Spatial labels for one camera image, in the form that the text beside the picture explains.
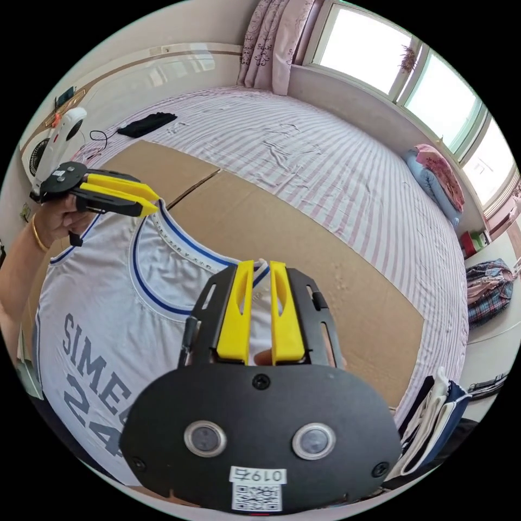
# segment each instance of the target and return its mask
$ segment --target red object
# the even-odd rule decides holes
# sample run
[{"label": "red object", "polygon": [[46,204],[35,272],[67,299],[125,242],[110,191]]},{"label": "red object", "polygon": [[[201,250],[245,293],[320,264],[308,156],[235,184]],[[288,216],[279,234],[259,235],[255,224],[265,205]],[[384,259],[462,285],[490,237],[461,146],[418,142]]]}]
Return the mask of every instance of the red object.
[{"label": "red object", "polygon": [[474,243],[472,242],[471,234],[468,232],[465,232],[460,237],[461,245],[463,246],[463,249],[465,250],[465,255],[467,257],[470,257],[471,255],[474,255],[476,253],[476,248],[474,247]]},{"label": "red object", "polygon": [[59,114],[54,115],[54,121],[51,124],[51,127],[55,129],[58,126],[58,123],[60,123],[61,116]]}]

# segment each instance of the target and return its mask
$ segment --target white jersey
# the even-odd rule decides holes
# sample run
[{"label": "white jersey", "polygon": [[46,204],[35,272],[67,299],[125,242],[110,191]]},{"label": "white jersey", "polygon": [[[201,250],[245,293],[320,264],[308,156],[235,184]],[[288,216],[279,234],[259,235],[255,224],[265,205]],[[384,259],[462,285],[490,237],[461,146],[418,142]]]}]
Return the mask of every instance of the white jersey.
[{"label": "white jersey", "polygon": [[[158,205],[144,219],[96,217],[81,248],[51,260],[35,321],[43,393],[88,454],[128,486],[140,485],[118,448],[128,410],[177,368],[185,320],[208,279],[238,263],[197,243]],[[271,347],[269,265],[255,268],[252,365]]]}]

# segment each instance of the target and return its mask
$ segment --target label sticker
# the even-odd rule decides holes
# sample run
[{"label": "label sticker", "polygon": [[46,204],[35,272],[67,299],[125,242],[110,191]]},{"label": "label sticker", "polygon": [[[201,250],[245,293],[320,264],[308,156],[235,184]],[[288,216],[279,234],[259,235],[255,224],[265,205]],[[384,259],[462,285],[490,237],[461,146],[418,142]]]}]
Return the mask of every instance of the label sticker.
[{"label": "label sticker", "polygon": [[230,481],[240,485],[285,485],[285,468],[231,467]]},{"label": "label sticker", "polygon": [[232,483],[232,510],[240,512],[282,512],[281,485]]}]

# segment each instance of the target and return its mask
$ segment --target bed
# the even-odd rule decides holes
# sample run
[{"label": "bed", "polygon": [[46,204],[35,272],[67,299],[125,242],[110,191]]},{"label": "bed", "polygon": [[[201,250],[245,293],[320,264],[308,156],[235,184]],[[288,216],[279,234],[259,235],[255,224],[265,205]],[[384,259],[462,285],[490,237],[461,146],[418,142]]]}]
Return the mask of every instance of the bed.
[{"label": "bed", "polygon": [[[346,121],[299,100],[243,87],[166,99],[171,124],[143,137],[234,172],[324,226],[385,276],[424,318],[399,424],[437,367],[458,381],[468,336],[465,266],[454,229],[405,162]],[[113,135],[74,156],[99,167],[135,140]]]}]

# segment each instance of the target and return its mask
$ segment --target blue pillow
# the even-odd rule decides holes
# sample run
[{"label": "blue pillow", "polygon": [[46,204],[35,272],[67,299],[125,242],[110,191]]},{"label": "blue pillow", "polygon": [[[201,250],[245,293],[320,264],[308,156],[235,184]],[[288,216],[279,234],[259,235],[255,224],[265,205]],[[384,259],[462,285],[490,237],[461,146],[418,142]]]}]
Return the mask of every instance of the blue pillow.
[{"label": "blue pillow", "polygon": [[456,228],[462,213],[454,208],[436,176],[416,161],[417,155],[418,152],[416,150],[409,150],[404,156],[404,161],[407,163],[414,179],[423,188],[423,191],[438,205],[438,208],[445,214],[452,226]]}]

